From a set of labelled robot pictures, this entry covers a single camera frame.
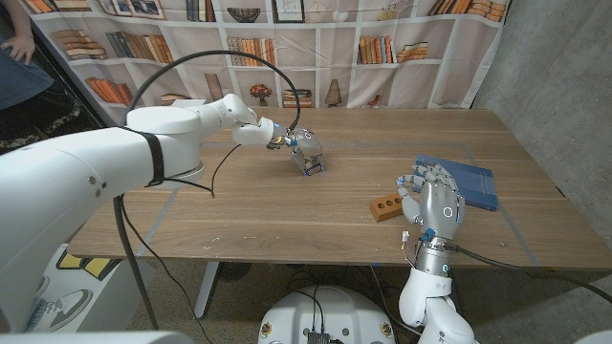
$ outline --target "printed backdrop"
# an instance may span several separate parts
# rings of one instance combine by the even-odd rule
[[[114,121],[165,64],[221,49],[277,66],[305,107],[469,108],[506,13],[506,0],[19,1]],[[292,107],[288,89],[255,60],[210,56],[163,75],[139,106],[235,93]]]

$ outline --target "gray wall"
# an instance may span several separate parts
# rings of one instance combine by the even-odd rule
[[[611,76],[612,1],[514,0],[473,104],[495,111],[609,247]]]

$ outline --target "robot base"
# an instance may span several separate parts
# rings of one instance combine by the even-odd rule
[[[309,295],[315,286],[300,291]],[[317,343],[395,343],[391,322],[374,302],[360,293],[338,286],[318,286],[318,303],[322,307],[324,332],[329,334]],[[293,292],[278,301],[264,316],[259,328],[258,344],[308,344],[313,328],[313,299]],[[321,333],[321,314],[315,313],[315,332]]]

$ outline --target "table surface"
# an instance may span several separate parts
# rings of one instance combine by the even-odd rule
[[[291,109],[256,111],[286,124],[295,116]],[[395,193],[395,179],[425,154],[492,170],[499,207],[468,206],[457,245],[523,267],[612,269],[612,251],[491,111],[305,109],[299,126],[321,140],[325,172],[302,176],[288,148],[242,146],[219,169],[215,199],[192,186],[137,189],[125,196],[130,219],[163,258],[405,265],[402,232],[410,231],[414,247],[420,228],[404,216],[376,223],[368,206]],[[210,185],[233,146],[229,130],[205,142],[200,183]],[[130,240],[137,255],[152,257],[132,233]],[[124,257],[112,202],[69,252]],[[483,267],[459,253],[451,264]]]

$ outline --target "table leg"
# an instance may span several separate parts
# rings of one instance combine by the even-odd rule
[[[214,280],[217,276],[217,269],[219,268],[219,262],[208,262],[207,269],[204,271],[204,278],[202,278],[202,286],[200,286],[200,293],[198,294],[198,301],[195,303],[195,316],[198,319],[202,319],[207,310],[208,300],[212,296],[212,287],[214,286]]]

